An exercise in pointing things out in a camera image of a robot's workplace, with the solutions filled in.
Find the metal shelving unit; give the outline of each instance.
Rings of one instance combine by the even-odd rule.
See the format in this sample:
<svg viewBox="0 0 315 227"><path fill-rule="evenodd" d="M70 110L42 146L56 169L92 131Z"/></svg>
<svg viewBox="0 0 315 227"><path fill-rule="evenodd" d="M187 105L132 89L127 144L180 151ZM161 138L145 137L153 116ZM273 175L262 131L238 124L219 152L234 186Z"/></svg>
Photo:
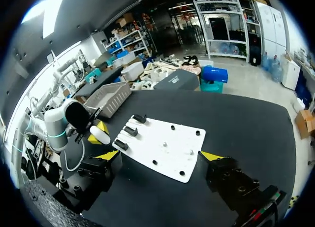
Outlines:
<svg viewBox="0 0 315 227"><path fill-rule="evenodd" d="M193 1L200 23L203 30L204 38L206 41L206 49L208 53L209 59L211 56L227 56L227 57L236 57L241 59L246 59L247 62L249 62L249 39L248 39L248 33L247 33L247 27L246 27L246 21L243 16L242 8L239 3L239 1L230 1L230 0L203 0L203 1ZM234 10L225 10L225 9L217 9L217 10L210 10L210 11L201 11L200 5L201 4L228 4L228 5L234 5ZM237 41L237 40L218 40L218 39L209 39L207 35L206 30L206 21L205 21L205 14L238 14L240 15L240 19L244 26L244 32L245 32L245 41ZM246 56L243 55L234 55L234 54L224 54L224 53L218 53L218 52L210 52L210 44L211 42L227 42L227 43L238 43L238 44L244 44L246 46Z"/></svg>
<svg viewBox="0 0 315 227"><path fill-rule="evenodd" d="M128 42L128 43L125 44L125 45L122 44L122 40L123 40L123 39L125 39L125 38L127 38L127 37L129 37L129 36L131 36L131 35L134 35L134 34L136 34L136 33L139 35L139 37L140 37L139 39L136 39L136 40L134 40L134 41L132 41L132 42ZM107 46L105 46L104 43L103 43L103 45L104 45L105 49L107 50L107 49L108 49L110 46L112 46L114 43L118 42L119 45L120 45L120 48L118 48L118 49L116 49L115 51L111 52L111 54L115 54L115 53L118 52L118 51L121 51L121 50L124 51L124 50L125 50L125 47L127 47L127 46L129 46L129 45L132 45L132 44L135 44L135 43L137 43L137 42L139 42L139 41L142 41L142 43L143 43L144 46L143 46L143 47L140 47L140 48L137 48L137 49L134 49L134 50L131 51L131 52L141 51L141 50L144 50L144 49L145 49L145 50L148 52L148 55L151 56L151 53L149 52L148 46L147 46L145 40L143 39L143 36L142 36L142 34L141 34L141 32L140 32L139 30L133 31L133 32L127 34L127 35L124 36L124 37L117 38L117 40L113 41L112 43L110 43L110 44L107 45Z"/></svg>
<svg viewBox="0 0 315 227"><path fill-rule="evenodd" d="M263 54L263 52L262 52L262 49L263 49L263 47L262 47L262 40L263 39L262 39L262 35L261 35L261 25L260 25L260 22L258 20L258 15L257 15L257 11L256 11L256 8L255 8L255 5L254 5L252 0L247 0L250 3L251 8L246 8L246 7L242 7L241 6L240 0L237 0L237 1L238 1L239 5L240 5L241 9L243 10L243 12L245 12L246 10L249 10L249 11L252 11L253 15L255 16L255 21L257 21L257 23L246 21L246 24L249 25L249 26L250 25L255 25L258 28L259 34L248 31L247 25L246 25L246 29L247 29L246 32L248 34L256 34L256 35L258 35L260 37L261 54Z"/></svg>

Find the yellow marker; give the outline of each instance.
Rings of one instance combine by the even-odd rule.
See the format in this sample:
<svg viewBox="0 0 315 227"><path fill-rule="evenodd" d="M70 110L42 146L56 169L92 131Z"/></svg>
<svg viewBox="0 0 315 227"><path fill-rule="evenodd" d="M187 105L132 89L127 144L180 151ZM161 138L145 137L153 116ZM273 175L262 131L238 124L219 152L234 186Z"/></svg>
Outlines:
<svg viewBox="0 0 315 227"><path fill-rule="evenodd" d="M224 157L219 157L219 156L217 156L217 155L213 155L213 154L210 154L210 153L207 153L207 152L201 152L201 154L202 154L205 158L207 158L209 161L214 161L214 160L216 160L216 159L218 159L218 158L224 158Z"/></svg>
<svg viewBox="0 0 315 227"><path fill-rule="evenodd" d="M109 135L108 128L103 121L99 121L99 123L97 124L97 127ZM92 134L89 136L88 141L92 144L98 144L98 145L102 144Z"/></svg>
<svg viewBox="0 0 315 227"><path fill-rule="evenodd" d="M96 137L94 137L92 134L89 136L88 141L92 144L102 144L101 142L99 142Z"/></svg>
<svg viewBox="0 0 315 227"><path fill-rule="evenodd" d="M96 158L102 158L103 160L108 160L108 161L109 161L109 160L112 159L113 156L116 155L118 152L119 152L118 150L117 150L117 151L113 151L113 152L108 152L108 153L106 153L106 154L104 154L104 155L100 155L100 156L98 156L98 157L96 157Z"/></svg>
<svg viewBox="0 0 315 227"><path fill-rule="evenodd" d="M104 131L105 133L109 134L108 128L103 121L99 121L99 123L97 124L97 127L101 129L102 131Z"/></svg>

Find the ceiling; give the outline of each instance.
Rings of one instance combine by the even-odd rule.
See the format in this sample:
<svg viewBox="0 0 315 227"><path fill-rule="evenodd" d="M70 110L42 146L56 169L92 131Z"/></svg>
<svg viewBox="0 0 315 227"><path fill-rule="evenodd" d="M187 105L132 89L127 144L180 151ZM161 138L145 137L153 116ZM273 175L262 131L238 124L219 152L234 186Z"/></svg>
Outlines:
<svg viewBox="0 0 315 227"><path fill-rule="evenodd" d="M58 55L79 40L87 38L95 29L101 29L109 20L136 1L138 0L63 0L55 30L45 39L42 39L43 13L21 24L11 41L7 60L0 72L2 83L0 112L5 123L8 123L27 85L47 64L46 56L50 50ZM22 56L22 61L15 55L16 53ZM27 70L29 73L27 78L15 72L14 59Z"/></svg>
<svg viewBox="0 0 315 227"><path fill-rule="evenodd" d="M100 29L106 21L110 20L120 10L137 0L63 0L60 6L55 31L45 39L42 39L43 16L41 15L24 22L16 32L12 47L20 54L27 53L21 64L36 70L31 64L44 50L53 49L57 55L65 48L58 43L64 38L81 40L89 36L95 29Z"/></svg>

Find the white cylinder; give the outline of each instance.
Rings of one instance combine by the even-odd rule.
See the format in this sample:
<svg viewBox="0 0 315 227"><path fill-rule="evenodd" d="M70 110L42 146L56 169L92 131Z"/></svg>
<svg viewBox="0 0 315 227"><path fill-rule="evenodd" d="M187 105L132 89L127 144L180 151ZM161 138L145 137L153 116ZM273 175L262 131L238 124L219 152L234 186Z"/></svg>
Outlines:
<svg viewBox="0 0 315 227"><path fill-rule="evenodd" d="M110 143L110 137L100 128L93 125L90 127L90 133L101 143L107 145Z"/></svg>

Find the gray plastic crate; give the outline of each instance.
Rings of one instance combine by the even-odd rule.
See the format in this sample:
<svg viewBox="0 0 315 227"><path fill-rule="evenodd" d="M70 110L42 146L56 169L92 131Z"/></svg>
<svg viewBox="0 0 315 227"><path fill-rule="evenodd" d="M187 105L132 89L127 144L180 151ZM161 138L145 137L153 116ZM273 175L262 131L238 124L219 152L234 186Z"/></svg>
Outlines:
<svg viewBox="0 0 315 227"><path fill-rule="evenodd" d="M84 105L93 111L100 107L102 108L100 115L111 118L130 94L128 82L103 85L89 97Z"/></svg>

